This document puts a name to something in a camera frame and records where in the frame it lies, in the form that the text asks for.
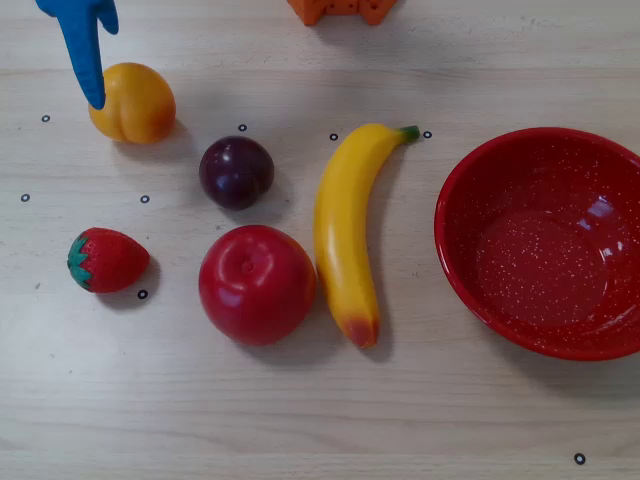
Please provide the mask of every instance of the table surface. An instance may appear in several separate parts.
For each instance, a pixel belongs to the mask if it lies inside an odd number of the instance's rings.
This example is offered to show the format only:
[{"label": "table surface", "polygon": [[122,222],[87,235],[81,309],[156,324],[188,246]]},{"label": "table surface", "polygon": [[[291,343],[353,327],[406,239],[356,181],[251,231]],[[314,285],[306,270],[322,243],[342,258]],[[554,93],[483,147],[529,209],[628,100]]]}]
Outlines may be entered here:
[{"label": "table surface", "polygon": [[[502,133],[567,126],[640,152],[637,0],[413,0],[376,28],[306,28],[284,0],[120,1],[104,64],[157,69],[178,104],[176,131],[150,147],[102,137],[56,21],[33,1],[4,7],[0,478],[638,477],[640,356],[578,364],[509,344],[458,300],[432,233],[447,174]],[[329,135],[371,121],[433,133],[372,194],[380,345],[355,349],[319,300],[285,341],[239,348],[200,307],[204,253],[248,223],[311,253]],[[239,124],[277,178],[227,214],[197,168]],[[91,226],[148,248],[136,286],[99,298],[69,278],[69,246]]]}]

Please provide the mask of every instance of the dark purple plum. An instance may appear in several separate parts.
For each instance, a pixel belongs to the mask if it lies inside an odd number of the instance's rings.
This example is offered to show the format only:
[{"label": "dark purple plum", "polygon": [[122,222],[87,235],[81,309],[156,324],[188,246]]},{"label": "dark purple plum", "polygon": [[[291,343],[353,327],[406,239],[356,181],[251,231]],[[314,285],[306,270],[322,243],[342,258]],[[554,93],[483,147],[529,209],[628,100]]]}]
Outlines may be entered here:
[{"label": "dark purple plum", "polygon": [[225,137],[211,145],[200,162],[200,183],[218,205],[242,210],[255,203],[273,183],[269,153],[246,137]]}]

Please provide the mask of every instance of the banana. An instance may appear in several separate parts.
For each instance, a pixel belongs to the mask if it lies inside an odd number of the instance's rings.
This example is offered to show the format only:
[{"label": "banana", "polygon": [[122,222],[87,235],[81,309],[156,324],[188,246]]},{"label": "banana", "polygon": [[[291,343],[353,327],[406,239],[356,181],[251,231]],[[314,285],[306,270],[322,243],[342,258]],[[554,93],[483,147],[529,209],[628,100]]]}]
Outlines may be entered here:
[{"label": "banana", "polygon": [[385,160],[399,145],[415,141],[418,127],[370,124],[349,135],[327,166],[316,197],[314,249],[329,310],[358,347],[378,340],[380,313],[367,254],[369,194]]}]

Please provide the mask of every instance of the apple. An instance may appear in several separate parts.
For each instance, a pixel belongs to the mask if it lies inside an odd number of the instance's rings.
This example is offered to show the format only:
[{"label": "apple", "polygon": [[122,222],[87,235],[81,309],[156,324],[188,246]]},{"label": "apple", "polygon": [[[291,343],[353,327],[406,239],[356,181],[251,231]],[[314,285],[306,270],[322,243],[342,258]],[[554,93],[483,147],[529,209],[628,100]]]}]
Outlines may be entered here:
[{"label": "apple", "polygon": [[304,249],[275,228],[236,228],[202,262],[200,300],[211,322],[238,343],[269,345],[311,310],[316,274]]}]

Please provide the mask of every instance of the banana tip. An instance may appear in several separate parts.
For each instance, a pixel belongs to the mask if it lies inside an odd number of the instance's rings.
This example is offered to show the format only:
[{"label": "banana tip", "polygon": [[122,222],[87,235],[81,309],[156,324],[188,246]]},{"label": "banana tip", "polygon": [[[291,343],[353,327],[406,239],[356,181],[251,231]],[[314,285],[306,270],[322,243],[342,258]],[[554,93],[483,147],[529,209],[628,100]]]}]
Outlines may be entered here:
[{"label": "banana tip", "polygon": [[357,347],[370,348],[378,342],[380,322],[365,317],[352,317],[345,322],[346,334]]}]

